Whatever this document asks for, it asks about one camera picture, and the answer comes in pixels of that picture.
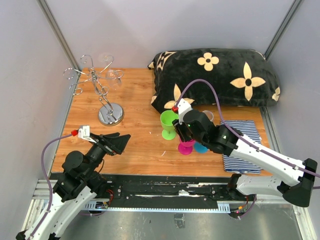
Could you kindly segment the pink wine glass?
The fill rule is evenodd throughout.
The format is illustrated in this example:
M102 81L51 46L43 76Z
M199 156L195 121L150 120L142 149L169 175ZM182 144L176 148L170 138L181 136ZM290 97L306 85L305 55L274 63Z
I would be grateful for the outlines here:
M195 144L195 140L190 140L190 141L182 141L181 139L179 140L179 145L178 145L178 151L182 155L190 155L193 151L193 146Z

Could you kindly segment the dark blue wine glass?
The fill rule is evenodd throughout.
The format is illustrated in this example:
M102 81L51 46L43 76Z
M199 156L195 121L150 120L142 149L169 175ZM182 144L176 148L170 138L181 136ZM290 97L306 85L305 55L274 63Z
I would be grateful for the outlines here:
M197 152L197 153L200 153L200 154L204 154L208 151L208 148L206 148L205 146L203 146L202 144L200 144L199 142L195 142L194 144L194 150Z

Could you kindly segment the clear wine glass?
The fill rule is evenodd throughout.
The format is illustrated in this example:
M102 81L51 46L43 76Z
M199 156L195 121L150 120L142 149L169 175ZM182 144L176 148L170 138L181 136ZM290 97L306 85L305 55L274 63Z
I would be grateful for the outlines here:
M207 116L207 118L209 119L210 122L214 121L214 114L211 111L204 110L202 112Z
M114 62L114 57L112 55L103 55L101 61L105 64L105 67L98 72L99 77L106 80L110 88L114 90L119 89L122 86L124 71L111 68L112 63Z

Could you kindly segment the green wine glass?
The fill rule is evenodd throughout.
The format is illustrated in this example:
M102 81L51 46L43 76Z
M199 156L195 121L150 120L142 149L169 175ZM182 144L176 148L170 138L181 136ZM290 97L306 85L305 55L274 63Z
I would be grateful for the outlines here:
M176 136L175 128L173 125L173 121L177 120L179 117L172 110L165 110L160 115L160 123L163 128L162 137L165 140L173 140Z

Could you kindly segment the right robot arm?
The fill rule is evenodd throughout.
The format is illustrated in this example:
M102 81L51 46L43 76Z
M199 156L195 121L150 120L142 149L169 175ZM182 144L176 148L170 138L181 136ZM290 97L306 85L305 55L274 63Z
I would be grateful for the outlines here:
M173 126L183 142L194 140L215 154L238 158L252 163L272 175L250 178L233 174L226 193L232 200L242 196L272 195L298 206L310 205L318 163L288 157L253 141L247 135L226 124L214 125L198 110L173 107L178 115Z

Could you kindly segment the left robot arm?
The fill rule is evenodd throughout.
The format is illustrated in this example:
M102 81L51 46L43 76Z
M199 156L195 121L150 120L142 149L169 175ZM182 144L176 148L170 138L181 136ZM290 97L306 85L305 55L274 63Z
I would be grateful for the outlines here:
M89 137L91 148L86 154L74 150L66 156L62 175L55 185L48 185L45 209L29 229L16 235L17 240L59 240L88 202L108 192L107 180L96 169L106 155L122 154L131 135L90 133Z

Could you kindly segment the chrome wine glass rack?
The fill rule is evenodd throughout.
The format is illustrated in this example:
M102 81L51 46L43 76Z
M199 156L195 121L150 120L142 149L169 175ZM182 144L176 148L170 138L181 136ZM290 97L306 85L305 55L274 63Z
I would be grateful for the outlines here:
M119 124L123 120L125 112L123 107L118 103L110 102L108 100L108 93L112 88L108 86L106 80L99 77L99 71L101 70L94 67L93 58L88 54L82 55L80 61L83 65L89 65L87 73L72 67L67 68L63 72L63 76L68 80L80 78L81 76L85 77L85 80L70 85L69 88L73 90L72 94L74 96L80 95L83 92L83 88L80 87L80 85L87 82L92 83L93 90L95 94L98 95L99 102L102 104L102 107L98 111L99 122L108 127Z

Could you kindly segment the black floral pillow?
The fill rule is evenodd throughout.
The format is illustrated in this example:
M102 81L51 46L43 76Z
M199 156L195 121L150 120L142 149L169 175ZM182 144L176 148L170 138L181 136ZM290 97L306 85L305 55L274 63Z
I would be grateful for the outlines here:
M170 110L183 98L192 106L272 107L280 98L276 73L253 49L195 48L158 53L148 69L154 74L150 104Z

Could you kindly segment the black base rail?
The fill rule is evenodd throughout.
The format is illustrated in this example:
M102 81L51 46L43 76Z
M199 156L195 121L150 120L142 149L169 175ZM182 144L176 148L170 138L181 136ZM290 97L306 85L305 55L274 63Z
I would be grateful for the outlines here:
M83 210L231 213L254 199L236 193L227 177L103 175L104 188Z

